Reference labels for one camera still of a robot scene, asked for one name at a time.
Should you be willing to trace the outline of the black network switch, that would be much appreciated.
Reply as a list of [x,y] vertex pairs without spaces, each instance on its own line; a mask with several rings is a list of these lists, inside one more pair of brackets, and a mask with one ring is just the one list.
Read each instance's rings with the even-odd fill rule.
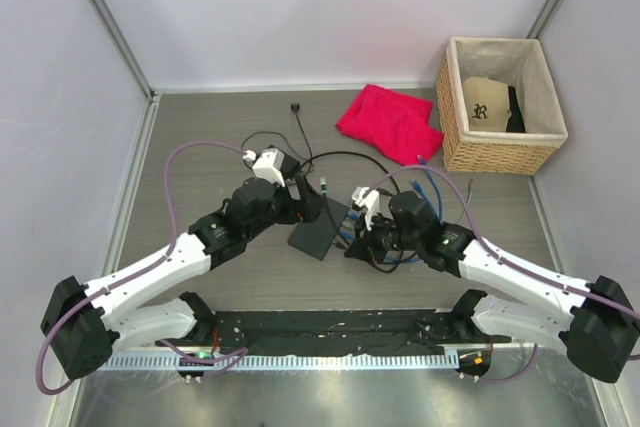
[[323,261],[329,249],[333,246],[337,231],[349,213],[346,204],[327,199],[328,205],[319,218],[313,223],[298,224],[287,243],[290,247],[316,259]]

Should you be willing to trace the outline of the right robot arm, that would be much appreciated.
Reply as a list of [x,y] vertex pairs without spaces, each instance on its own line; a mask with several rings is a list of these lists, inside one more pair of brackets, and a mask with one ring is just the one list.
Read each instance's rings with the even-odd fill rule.
[[565,355],[601,382],[619,380],[639,340],[639,315],[618,282],[605,276],[589,282],[525,261],[468,228],[439,221],[412,191],[389,199],[389,217],[379,204],[377,191],[359,187],[352,194],[359,219],[346,257],[377,266],[391,250],[412,251],[435,271],[504,293],[469,290],[459,299],[451,327],[460,340],[524,340]]

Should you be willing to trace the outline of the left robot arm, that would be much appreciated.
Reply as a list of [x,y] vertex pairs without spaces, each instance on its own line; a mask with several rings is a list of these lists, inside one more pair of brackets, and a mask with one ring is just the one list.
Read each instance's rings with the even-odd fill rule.
[[304,175],[294,179],[296,196],[285,182],[250,177],[219,209],[173,234],[163,249],[86,283],[73,276],[60,281],[40,324],[45,343],[37,363],[52,352],[67,379],[75,381],[129,347],[181,338],[193,346],[205,344],[213,315],[196,294],[185,293],[158,308],[147,301],[238,257],[274,225],[314,222],[324,199]]

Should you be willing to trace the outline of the black power adapter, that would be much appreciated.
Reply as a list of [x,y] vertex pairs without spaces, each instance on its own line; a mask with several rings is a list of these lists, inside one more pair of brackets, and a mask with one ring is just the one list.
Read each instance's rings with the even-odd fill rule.
[[276,147],[274,144],[268,146],[269,149],[276,153],[276,167],[285,178],[294,176],[300,171],[301,162],[283,149]]

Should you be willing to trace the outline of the red cloth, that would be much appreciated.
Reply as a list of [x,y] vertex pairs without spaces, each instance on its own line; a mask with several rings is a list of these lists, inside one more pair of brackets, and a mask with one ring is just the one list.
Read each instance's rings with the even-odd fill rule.
[[419,157],[430,160],[442,147],[443,133],[429,126],[432,108],[431,101],[367,84],[335,126],[407,166]]

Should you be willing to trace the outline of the beige baseball cap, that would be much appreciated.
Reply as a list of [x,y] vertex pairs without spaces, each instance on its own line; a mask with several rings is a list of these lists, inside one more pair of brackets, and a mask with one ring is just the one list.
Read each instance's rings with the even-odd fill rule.
[[469,129],[506,132],[510,117],[508,85],[485,77],[470,77],[462,88]]

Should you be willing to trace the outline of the black item in basket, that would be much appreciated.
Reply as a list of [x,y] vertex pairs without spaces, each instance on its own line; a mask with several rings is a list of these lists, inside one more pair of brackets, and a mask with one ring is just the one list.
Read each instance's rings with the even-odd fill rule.
[[507,133],[525,133],[526,128],[524,124],[523,115],[519,106],[516,89],[513,86],[508,87],[509,95],[509,110],[510,117],[507,122]]

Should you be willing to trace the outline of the wicker basket with liner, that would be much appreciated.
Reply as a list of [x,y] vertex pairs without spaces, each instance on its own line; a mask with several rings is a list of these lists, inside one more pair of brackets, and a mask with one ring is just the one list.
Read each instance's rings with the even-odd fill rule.
[[531,176],[568,138],[537,40],[451,38],[436,94],[448,171]]

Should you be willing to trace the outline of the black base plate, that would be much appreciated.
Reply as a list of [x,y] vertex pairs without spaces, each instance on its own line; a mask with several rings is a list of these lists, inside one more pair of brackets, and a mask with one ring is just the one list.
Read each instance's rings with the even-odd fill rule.
[[254,356],[344,357],[438,354],[446,345],[506,344],[507,336],[465,327],[434,309],[218,311],[199,338],[170,339],[179,348],[245,347]]

